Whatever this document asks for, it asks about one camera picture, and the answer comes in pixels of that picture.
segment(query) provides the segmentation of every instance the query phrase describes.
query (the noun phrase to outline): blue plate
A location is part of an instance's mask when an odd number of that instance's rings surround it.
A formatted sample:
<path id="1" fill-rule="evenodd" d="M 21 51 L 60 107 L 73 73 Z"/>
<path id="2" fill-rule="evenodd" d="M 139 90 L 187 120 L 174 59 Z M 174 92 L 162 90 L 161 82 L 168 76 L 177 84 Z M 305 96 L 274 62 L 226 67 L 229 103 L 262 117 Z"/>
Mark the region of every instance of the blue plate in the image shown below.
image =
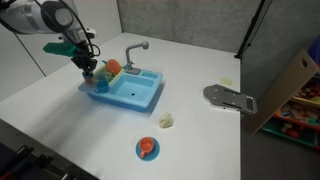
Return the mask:
<path id="1" fill-rule="evenodd" d="M 144 161 L 152 161 L 154 160 L 158 155 L 159 155 L 159 152 L 160 152 L 160 145 L 159 145 L 159 142 L 151 137 L 154 141 L 154 147 L 153 147 L 153 150 L 151 151 L 151 153 L 147 154 L 143 159 L 140 158 L 140 153 L 141 153 L 141 150 L 140 150 L 140 147 L 139 147 L 139 142 L 137 143 L 136 145 L 136 154 L 137 156 L 141 159 L 141 160 L 144 160 Z"/>

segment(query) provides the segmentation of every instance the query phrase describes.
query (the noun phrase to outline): white wall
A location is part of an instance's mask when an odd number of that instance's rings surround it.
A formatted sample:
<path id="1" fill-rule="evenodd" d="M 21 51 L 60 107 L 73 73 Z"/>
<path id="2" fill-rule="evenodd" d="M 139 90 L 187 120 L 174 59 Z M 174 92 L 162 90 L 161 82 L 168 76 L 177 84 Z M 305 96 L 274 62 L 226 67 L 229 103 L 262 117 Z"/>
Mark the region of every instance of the white wall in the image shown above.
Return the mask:
<path id="1" fill-rule="evenodd" d="M 116 0 L 74 0 L 74 2 L 84 26 L 97 31 L 95 40 L 97 45 L 105 43 L 122 32 Z M 58 37 L 58 34 L 19 35 L 22 43 L 46 75 L 71 62 L 68 57 L 43 52 L 42 48 L 48 42 L 61 42 Z"/>
<path id="2" fill-rule="evenodd" d="M 18 39 L 0 25 L 0 101 L 44 75 Z"/>

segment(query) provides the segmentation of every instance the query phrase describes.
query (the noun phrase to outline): gray wall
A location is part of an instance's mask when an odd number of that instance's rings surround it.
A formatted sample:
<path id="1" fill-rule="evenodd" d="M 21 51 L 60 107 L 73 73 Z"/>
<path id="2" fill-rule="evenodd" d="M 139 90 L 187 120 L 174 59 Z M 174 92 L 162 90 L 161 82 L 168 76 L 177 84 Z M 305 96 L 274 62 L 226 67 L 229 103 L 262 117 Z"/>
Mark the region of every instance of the gray wall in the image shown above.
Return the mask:
<path id="1" fill-rule="evenodd" d="M 122 30 L 237 52 L 260 0 L 118 0 Z M 258 99 L 291 58 L 320 34 L 319 0 L 274 0 L 241 69 Z"/>

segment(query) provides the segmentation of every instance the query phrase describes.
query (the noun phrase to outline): floor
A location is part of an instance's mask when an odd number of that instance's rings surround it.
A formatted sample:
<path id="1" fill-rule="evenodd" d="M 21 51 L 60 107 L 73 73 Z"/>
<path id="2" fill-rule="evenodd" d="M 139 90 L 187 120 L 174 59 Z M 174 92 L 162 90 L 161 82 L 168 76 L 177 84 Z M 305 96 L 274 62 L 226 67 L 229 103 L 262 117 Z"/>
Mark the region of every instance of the floor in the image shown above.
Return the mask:
<path id="1" fill-rule="evenodd" d="M 241 132 L 242 180 L 319 180 L 320 151 L 265 132 Z"/>
<path id="2" fill-rule="evenodd" d="M 38 142 L 0 120 L 0 142 L 12 149 L 22 143 L 35 147 L 36 154 L 55 157 L 54 165 L 61 169 L 73 165 Z M 319 180 L 320 151 L 265 132 L 249 136 L 241 131 L 242 180 Z"/>

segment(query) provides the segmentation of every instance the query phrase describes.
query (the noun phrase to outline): orange object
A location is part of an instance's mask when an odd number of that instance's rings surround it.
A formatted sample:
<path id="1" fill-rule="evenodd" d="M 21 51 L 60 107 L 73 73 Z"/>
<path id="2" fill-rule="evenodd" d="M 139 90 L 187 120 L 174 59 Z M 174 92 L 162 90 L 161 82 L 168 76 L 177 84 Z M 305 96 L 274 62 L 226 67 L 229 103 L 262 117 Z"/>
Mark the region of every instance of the orange object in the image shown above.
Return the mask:
<path id="1" fill-rule="evenodd" d="M 93 79 L 92 76 L 86 75 L 86 73 L 82 73 L 82 76 L 84 78 L 84 81 L 86 82 L 87 85 L 93 85 Z"/>
<path id="2" fill-rule="evenodd" d="M 139 148 L 141 149 L 140 158 L 146 157 L 147 154 L 151 153 L 154 147 L 154 141 L 151 137 L 144 137 L 139 142 Z"/>
<path id="3" fill-rule="evenodd" d="M 121 66 L 120 66 L 119 62 L 116 61 L 115 59 L 109 59 L 106 64 L 106 68 L 107 68 L 108 72 L 110 72 L 114 75 L 119 74 L 119 72 L 121 71 Z"/>
<path id="4" fill-rule="evenodd" d="M 307 116 L 307 112 L 304 110 L 300 110 L 299 113 L 301 116 Z"/>

